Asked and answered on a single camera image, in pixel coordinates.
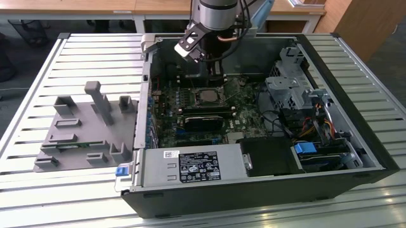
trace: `power supply label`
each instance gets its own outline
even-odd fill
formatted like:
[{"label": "power supply label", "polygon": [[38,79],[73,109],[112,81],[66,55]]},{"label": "power supply label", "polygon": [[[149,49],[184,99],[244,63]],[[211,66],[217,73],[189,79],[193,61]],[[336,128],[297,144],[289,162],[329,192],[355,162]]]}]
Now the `power supply label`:
[{"label": "power supply label", "polygon": [[221,179],[216,151],[178,154],[180,182],[216,181]]}]

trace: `circuit board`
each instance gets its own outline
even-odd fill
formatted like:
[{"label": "circuit board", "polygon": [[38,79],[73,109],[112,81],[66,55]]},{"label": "circuit board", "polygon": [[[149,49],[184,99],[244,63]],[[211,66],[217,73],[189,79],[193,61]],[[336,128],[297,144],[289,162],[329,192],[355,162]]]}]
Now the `circuit board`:
[{"label": "circuit board", "polygon": [[[168,81],[152,92],[158,147],[228,144],[239,138],[267,136],[256,91],[257,83],[247,82],[244,76],[228,77],[219,87],[184,88]],[[216,118],[221,124],[190,132],[186,124],[194,118]]]}]

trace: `copper pipe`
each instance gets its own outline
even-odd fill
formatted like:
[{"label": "copper pipe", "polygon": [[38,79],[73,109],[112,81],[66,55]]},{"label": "copper pipe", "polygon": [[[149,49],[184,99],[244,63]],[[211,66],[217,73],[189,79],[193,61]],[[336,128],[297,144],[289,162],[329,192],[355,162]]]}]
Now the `copper pipe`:
[{"label": "copper pipe", "polygon": [[221,38],[220,36],[216,37],[219,41],[221,42],[232,42],[236,40],[236,37],[231,37],[231,38]]}]

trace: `white label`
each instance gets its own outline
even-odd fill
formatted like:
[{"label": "white label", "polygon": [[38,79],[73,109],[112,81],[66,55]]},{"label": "white label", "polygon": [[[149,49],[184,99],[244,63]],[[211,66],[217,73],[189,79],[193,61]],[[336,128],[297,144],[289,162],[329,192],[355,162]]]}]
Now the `white label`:
[{"label": "white label", "polygon": [[220,175],[220,173],[219,172],[209,172],[209,175],[208,176],[217,176],[217,175]]},{"label": "white label", "polygon": [[120,10],[114,10],[113,13],[130,13],[130,11],[120,11]]},{"label": "white label", "polygon": [[164,151],[164,158],[177,158],[178,151]]}]

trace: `slotted metal platform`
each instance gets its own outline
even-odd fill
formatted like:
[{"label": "slotted metal platform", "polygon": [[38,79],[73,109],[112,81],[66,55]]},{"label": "slotted metal platform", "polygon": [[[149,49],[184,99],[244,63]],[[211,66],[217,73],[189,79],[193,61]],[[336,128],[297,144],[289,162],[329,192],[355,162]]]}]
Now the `slotted metal platform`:
[{"label": "slotted metal platform", "polygon": [[401,168],[396,174],[329,200],[141,219],[114,192],[114,168],[33,173],[57,95],[88,102],[82,86],[97,80],[110,101],[121,95],[138,98],[140,34],[72,34],[56,41],[0,141],[0,227],[341,228],[406,223],[404,108],[339,38],[307,38]]}]

